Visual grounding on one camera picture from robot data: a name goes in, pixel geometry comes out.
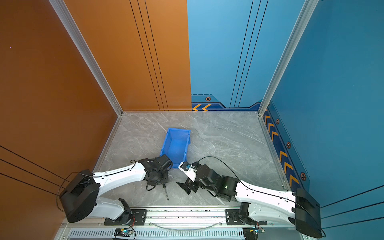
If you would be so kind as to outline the black handled screwdriver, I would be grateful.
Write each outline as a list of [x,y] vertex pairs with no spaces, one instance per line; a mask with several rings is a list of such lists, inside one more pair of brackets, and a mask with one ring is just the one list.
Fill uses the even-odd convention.
[[163,189],[165,191],[165,196],[167,198],[167,201],[169,201],[169,195],[168,195],[168,192],[167,192],[167,187],[166,187],[166,184],[162,184],[163,185]]

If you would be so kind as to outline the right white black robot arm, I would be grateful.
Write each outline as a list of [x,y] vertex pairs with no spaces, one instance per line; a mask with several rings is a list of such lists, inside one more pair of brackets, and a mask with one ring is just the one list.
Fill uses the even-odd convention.
[[187,194],[198,189],[227,202],[240,203],[240,222],[250,226],[281,223],[294,226],[306,236],[325,237],[321,227],[320,204],[302,188],[296,191],[276,191],[251,185],[237,177],[221,176],[207,165],[182,162],[179,169],[188,177],[180,186]]

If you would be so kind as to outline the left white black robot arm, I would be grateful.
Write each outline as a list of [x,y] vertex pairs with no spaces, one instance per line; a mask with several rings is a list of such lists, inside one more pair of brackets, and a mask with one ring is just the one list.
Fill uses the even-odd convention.
[[103,194],[118,187],[146,182],[146,190],[169,182],[168,172],[173,162],[166,155],[153,159],[131,160],[130,165],[106,172],[78,172],[58,195],[69,223],[85,218],[105,218],[105,225],[132,225],[134,213],[128,203],[119,198],[104,198]]

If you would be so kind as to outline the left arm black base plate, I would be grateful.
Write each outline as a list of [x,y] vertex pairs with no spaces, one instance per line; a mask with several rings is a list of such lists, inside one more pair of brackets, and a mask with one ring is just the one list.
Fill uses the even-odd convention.
[[125,211],[116,220],[106,218],[105,226],[144,226],[147,217],[146,209]]

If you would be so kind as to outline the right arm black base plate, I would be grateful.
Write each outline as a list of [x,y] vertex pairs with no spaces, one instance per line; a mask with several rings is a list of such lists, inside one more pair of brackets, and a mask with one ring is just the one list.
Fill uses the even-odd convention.
[[226,215],[226,223],[228,226],[235,226],[235,225],[249,225],[249,226],[258,226],[258,224],[266,225],[267,221],[254,221],[250,217],[245,217],[240,215],[239,209],[226,209],[225,215]]

